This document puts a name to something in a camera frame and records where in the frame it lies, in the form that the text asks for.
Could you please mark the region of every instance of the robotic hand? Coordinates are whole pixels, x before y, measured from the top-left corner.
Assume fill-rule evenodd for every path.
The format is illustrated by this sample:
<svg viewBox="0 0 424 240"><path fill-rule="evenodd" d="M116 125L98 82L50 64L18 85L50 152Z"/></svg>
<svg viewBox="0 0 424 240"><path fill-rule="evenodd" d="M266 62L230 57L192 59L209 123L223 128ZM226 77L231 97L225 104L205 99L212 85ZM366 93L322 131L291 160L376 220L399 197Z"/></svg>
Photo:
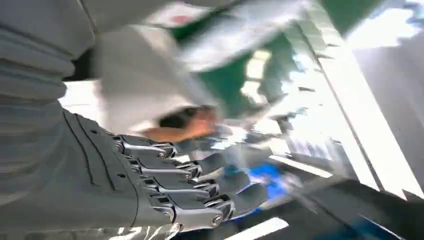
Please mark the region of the robotic hand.
<svg viewBox="0 0 424 240"><path fill-rule="evenodd" d="M266 188L250 185L243 172L197 181L225 165L220 153L180 163L170 159L170 143L114 135L80 115L63 115L84 157L75 154L43 189L0 208L0 232L173 226L169 235L215 228L267 200Z"/></svg>
<svg viewBox="0 0 424 240"><path fill-rule="evenodd" d="M0 239L210 229L266 200L266 189L248 186L243 173L196 181L224 165L219 153L181 164L167 159L172 145L110 134L57 100L72 60L95 44L96 34L168 2L1 1Z"/></svg>

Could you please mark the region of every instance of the green panel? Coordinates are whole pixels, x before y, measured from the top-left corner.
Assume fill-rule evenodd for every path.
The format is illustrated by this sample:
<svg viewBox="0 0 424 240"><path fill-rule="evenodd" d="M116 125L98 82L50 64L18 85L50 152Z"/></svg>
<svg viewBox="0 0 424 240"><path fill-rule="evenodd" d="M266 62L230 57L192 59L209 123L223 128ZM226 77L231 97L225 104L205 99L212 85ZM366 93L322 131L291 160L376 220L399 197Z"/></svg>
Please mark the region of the green panel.
<svg viewBox="0 0 424 240"><path fill-rule="evenodd" d="M383 0L321 0L335 28L345 36L367 18Z"/></svg>
<svg viewBox="0 0 424 240"><path fill-rule="evenodd" d="M322 0L321 2L334 26L344 36L362 19L369 16L383 1ZM182 43L193 33L203 29L219 12L214 12L200 21L171 31L177 41ZM272 102L282 96L281 82L289 81L289 73L297 70L293 62L293 49L283 33L268 43L264 43L258 49L268 50L272 54L266 65L263 83L259 89L267 96L268 101ZM247 80L246 65L255 50L253 49L219 69L199 74L200 79L223 104L227 117L237 117L254 109L248 99L240 93L240 88Z"/></svg>

